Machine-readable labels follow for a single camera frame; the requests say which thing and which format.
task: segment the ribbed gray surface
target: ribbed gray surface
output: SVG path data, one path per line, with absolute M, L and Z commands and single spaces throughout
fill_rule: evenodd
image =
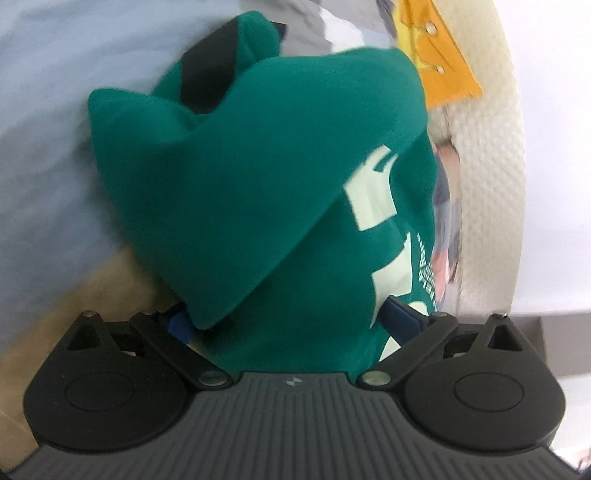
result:
M 414 430 L 388 394 L 344 374 L 246 374 L 198 395 L 181 422 L 139 448 L 85 456 L 44 446 L 15 480 L 570 480 L 547 449 L 475 456 Z

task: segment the triangular cutout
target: triangular cutout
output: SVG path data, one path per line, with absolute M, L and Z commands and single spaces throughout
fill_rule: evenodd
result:
M 507 325 L 500 325 L 495 328 L 491 341 L 488 343 L 488 348 L 508 350 L 511 352 L 521 352 L 523 350 L 521 345 L 513 337 L 513 334 Z
M 92 325 L 80 325 L 76 334 L 68 343 L 67 350 L 86 350 L 89 348 L 100 347 L 100 339 Z

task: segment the green t-shirt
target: green t-shirt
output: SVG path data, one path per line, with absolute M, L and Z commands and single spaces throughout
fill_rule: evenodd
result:
M 388 340 L 388 295 L 433 310 L 423 88 L 398 50 L 280 57 L 261 14 L 233 28 L 232 82 L 208 113 L 183 105 L 183 61 L 152 95 L 91 94 L 99 171 L 207 358 L 354 378 Z

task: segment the metal screw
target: metal screw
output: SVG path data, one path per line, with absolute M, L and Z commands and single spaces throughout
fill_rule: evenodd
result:
M 381 370 L 371 370 L 361 375 L 361 381 L 372 387 L 383 387 L 392 381 L 392 377 Z
M 207 387 L 221 387 L 228 381 L 227 376 L 217 370 L 207 370 L 199 375 L 199 381 Z

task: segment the white printed graphic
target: white printed graphic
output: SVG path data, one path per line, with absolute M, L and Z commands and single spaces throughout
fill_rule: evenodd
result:
M 298 385 L 304 383 L 304 381 L 301 378 L 291 377 L 289 380 L 286 380 L 285 383 L 288 384 L 290 387 L 295 388 Z
M 437 300 L 435 297 L 435 275 L 433 274 L 433 266 L 431 262 L 427 261 L 427 255 L 425 252 L 425 245 L 421 239 L 421 235 L 417 233 L 418 247 L 421 252 L 421 258 L 418 264 L 418 280 L 423 286 L 423 290 L 427 292 L 433 307 L 437 307 Z
M 408 304 L 409 307 L 415 309 L 417 312 L 422 313 L 423 315 L 429 315 L 429 311 L 427 310 L 427 306 L 423 301 L 412 301 Z
M 390 190 L 390 171 L 398 155 L 393 155 L 382 171 L 374 170 L 390 152 L 386 145 L 374 150 L 345 184 L 345 193 L 360 232 L 378 226 L 396 215 Z
M 396 340 L 394 340 L 392 337 L 390 337 L 388 339 L 388 341 L 386 342 L 386 346 L 384 347 L 384 351 L 382 352 L 382 355 L 380 356 L 379 361 L 381 362 L 387 356 L 392 355 L 399 348 L 400 348 L 400 345 L 398 344 L 398 342 Z
M 410 233 L 407 233 L 404 247 L 398 256 L 384 268 L 372 273 L 375 289 L 375 308 L 370 327 L 374 326 L 379 308 L 390 295 L 400 297 L 413 289 L 413 264 L 411 262 Z

